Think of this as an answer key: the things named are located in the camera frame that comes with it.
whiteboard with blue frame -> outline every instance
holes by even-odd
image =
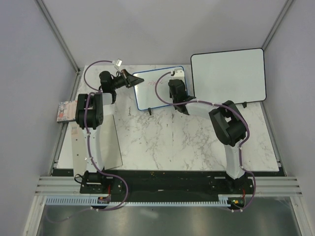
[[[158,108],[158,107],[165,107],[168,106],[165,103],[161,102],[155,93],[155,85],[157,80],[165,73],[173,70],[183,70],[182,66],[173,66],[173,67],[166,67],[161,69],[155,70],[147,70],[147,71],[139,71],[133,73],[134,76],[140,77],[144,79],[144,82],[136,85],[134,87],[134,94],[136,97],[137,107],[141,111],[145,111],[148,108]],[[169,97],[169,87],[168,81],[172,79],[171,75],[166,75],[164,78],[161,79],[159,84],[157,85],[157,93],[159,96],[165,100],[166,102],[173,102],[172,99]]]

black cable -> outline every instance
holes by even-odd
[[[79,177],[81,177],[81,179],[83,179],[83,176],[82,176],[82,175],[76,174],[76,175],[74,176],[74,181],[76,181],[76,182],[79,183],[79,184],[82,184],[82,182],[77,181],[77,179],[76,179],[77,176],[79,176]]]

marble tabletop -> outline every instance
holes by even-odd
[[[172,65],[122,65],[129,73]],[[190,95],[192,78],[190,65],[183,65]],[[87,81],[98,88],[99,73],[116,73],[112,65],[95,65],[87,71]],[[81,79],[79,93],[92,91]],[[217,139],[211,121],[181,114],[172,106],[139,111],[134,90],[116,90],[117,100],[104,108],[104,115],[114,114],[124,170],[194,170],[223,171],[226,166],[224,146]],[[264,116],[259,102],[247,108],[237,105],[247,121],[251,136],[243,145],[244,167],[251,171],[278,171]],[[67,130],[57,168],[73,168],[71,134]]]

white backdrop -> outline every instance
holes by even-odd
[[[261,47],[285,0],[44,0],[80,67]]]

white marble surface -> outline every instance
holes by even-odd
[[[167,67],[165,65],[123,66],[129,73]],[[192,94],[190,65],[185,65],[189,93]],[[99,87],[99,73],[113,66],[93,66],[87,72],[88,83]],[[83,79],[79,93],[88,93]],[[238,105],[251,131],[243,146],[244,166],[252,171],[278,171],[263,113],[259,103],[247,108]],[[153,115],[137,109],[132,88],[117,90],[117,101],[105,106],[104,115],[114,114],[125,170],[207,170],[223,171],[226,166],[224,146],[216,138],[209,119],[186,116],[173,107],[153,109]],[[67,131],[58,168],[72,168],[71,136]]]

